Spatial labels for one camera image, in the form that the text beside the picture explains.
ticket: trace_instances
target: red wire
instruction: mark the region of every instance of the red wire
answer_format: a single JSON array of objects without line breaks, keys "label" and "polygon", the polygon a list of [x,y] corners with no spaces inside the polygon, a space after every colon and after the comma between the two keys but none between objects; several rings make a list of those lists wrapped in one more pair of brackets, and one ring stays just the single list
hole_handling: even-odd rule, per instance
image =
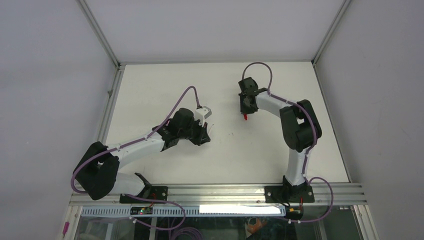
[{"label": "red wire", "polygon": [[[153,197],[153,199],[154,199],[154,200],[156,200],[156,194],[152,193],[150,196],[152,196],[152,197]],[[148,207],[150,208],[150,207],[151,207],[151,206],[153,206],[154,204],[155,204],[154,202],[151,202],[150,206],[148,206]]]},{"label": "red wire", "polygon": [[304,206],[304,198],[303,197],[300,197],[300,206],[299,206],[299,209],[301,211],[303,211],[303,206]]}]

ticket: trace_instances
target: white vented panel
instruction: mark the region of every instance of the white vented panel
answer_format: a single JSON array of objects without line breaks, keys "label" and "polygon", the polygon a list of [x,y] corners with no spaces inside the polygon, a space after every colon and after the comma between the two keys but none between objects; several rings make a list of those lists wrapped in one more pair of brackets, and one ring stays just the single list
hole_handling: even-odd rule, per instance
[{"label": "white vented panel", "polygon": [[[233,214],[233,213],[200,213],[198,206],[184,206],[186,217],[284,217],[286,210],[280,206],[280,214]],[[125,218],[130,216],[131,206],[85,206],[81,217]],[[183,211],[177,206],[154,206],[153,214],[132,215],[133,217],[182,217]]]},{"label": "white vented panel", "polygon": [[130,206],[85,206],[82,217],[123,218],[130,216]]}]

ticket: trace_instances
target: orange object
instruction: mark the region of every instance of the orange object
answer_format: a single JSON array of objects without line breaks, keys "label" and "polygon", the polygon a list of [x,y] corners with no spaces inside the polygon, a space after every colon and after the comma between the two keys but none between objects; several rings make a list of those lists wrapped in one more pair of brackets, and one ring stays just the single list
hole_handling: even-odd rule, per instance
[{"label": "orange object", "polygon": [[[152,193],[152,194],[150,194],[150,196],[152,196],[152,197],[153,197],[153,199],[156,199],[156,194]],[[151,202],[150,206],[148,206],[148,207],[150,208],[150,207],[151,207],[151,206],[153,206],[154,204],[155,204],[154,202]]]},{"label": "orange object", "polygon": [[304,208],[304,199],[303,199],[303,197],[300,197],[299,210],[300,210],[300,211],[303,211],[303,208]]},{"label": "orange object", "polygon": [[256,223],[255,224],[247,224],[247,231],[251,234],[256,233],[259,229],[265,227],[267,225],[267,221],[264,220],[263,222],[259,218],[255,218]]}]

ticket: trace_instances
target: metal corner frame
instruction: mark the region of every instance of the metal corner frame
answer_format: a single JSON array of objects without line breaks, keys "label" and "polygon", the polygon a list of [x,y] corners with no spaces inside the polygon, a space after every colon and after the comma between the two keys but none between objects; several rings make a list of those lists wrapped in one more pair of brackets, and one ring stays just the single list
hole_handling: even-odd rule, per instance
[{"label": "metal corner frame", "polygon": [[91,29],[93,30],[94,34],[96,35],[98,41],[100,42],[101,46],[104,48],[104,51],[106,52],[107,56],[112,61],[113,65],[115,65],[115,68],[119,68],[120,62],[117,59],[117,56],[115,55],[114,51],[111,48],[111,45],[109,45],[108,40],[105,37],[105,34],[103,33],[102,29],[100,28],[96,18],[93,15],[93,12],[91,11],[89,5],[87,4],[86,0],[75,0],[79,7],[81,8],[82,13],[84,14],[85,18],[87,19],[87,22],[90,24]]},{"label": "metal corner frame", "polygon": [[315,222],[314,228],[317,239],[327,240],[326,227],[324,226],[323,220]]},{"label": "metal corner frame", "polygon": [[328,43],[332,39],[332,37],[335,33],[335,30],[340,25],[340,22],[341,22],[343,16],[345,15],[346,10],[348,9],[351,2],[352,2],[352,0],[344,0],[343,3],[341,4],[340,8],[338,9],[338,12],[335,15],[329,29],[325,33],[324,39],[322,40],[321,44],[319,45],[318,51],[316,51],[315,56],[313,57],[313,59],[311,61],[313,66],[315,66],[318,63],[318,61],[320,60],[320,58],[321,58],[321,56],[324,52],[324,49],[326,48],[326,46],[328,45]]},{"label": "metal corner frame", "polygon": [[376,225],[368,205],[354,205],[356,223],[361,231],[363,240],[380,240]]},{"label": "metal corner frame", "polygon": [[185,60],[185,61],[123,61],[123,65],[157,65],[157,64],[222,64],[222,63],[252,63],[252,62],[272,62],[272,63],[310,63],[310,59],[297,60],[277,60],[277,59],[230,59],[230,60]]},{"label": "metal corner frame", "polygon": [[[69,206],[66,211],[64,222],[61,225],[59,234],[56,236],[56,240],[74,240],[75,234],[77,233],[78,224],[80,223],[81,213],[83,211],[82,206]],[[62,233],[65,223],[69,223],[65,234]]]},{"label": "metal corner frame", "polygon": [[108,136],[109,127],[112,121],[112,115],[114,114],[115,104],[118,98],[118,92],[121,86],[122,77],[124,76],[124,65],[120,65],[118,69],[115,70],[112,86],[107,91],[109,98],[107,99],[106,106],[103,110],[103,117],[100,121],[100,125],[97,130],[96,140],[102,143],[106,142]]}]

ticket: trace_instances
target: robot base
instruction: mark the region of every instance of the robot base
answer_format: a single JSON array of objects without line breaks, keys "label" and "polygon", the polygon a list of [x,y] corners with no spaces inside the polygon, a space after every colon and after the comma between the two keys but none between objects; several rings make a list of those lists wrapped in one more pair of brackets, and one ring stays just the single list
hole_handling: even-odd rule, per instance
[{"label": "robot base", "polygon": [[[146,197],[143,197],[142,195],[143,195],[143,192],[137,195],[137,197],[166,201],[168,199],[168,187],[167,186],[151,186],[148,195]],[[150,202],[148,201],[135,200],[132,197],[129,197],[127,195],[122,195],[122,194],[119,197],[119,203],[120,204],[150,204]]]},{"label": "robot base", "polygon": [[265,186],[265,202],[267,204],[278,203],[314,203],[315,197],[312,191],[312,186],[307,185],[304,189],[292,192],[288,198],[284,199],[283,196],[287,193],[287,188],[283,185],[280,186]]}]

